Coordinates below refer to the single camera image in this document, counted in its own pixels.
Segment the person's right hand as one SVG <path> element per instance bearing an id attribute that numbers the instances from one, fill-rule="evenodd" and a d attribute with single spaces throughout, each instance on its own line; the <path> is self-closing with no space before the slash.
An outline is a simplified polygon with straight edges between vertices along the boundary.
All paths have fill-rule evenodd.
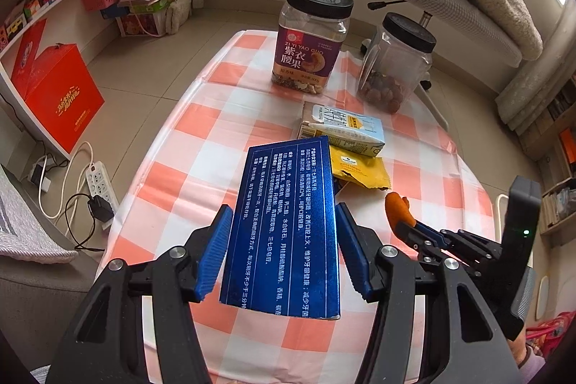
<path id="1" fill-rule="evenodd" d="M 512 352 L 513 359 L 517 364 L 522 382 L 529 383 L 545 365 L 545 359 L 537 355 L 534 349 L 527 343 L 526 327 L 521 329 L 516 339 L 509 340 L 508 345 L 510 352 Z"/>

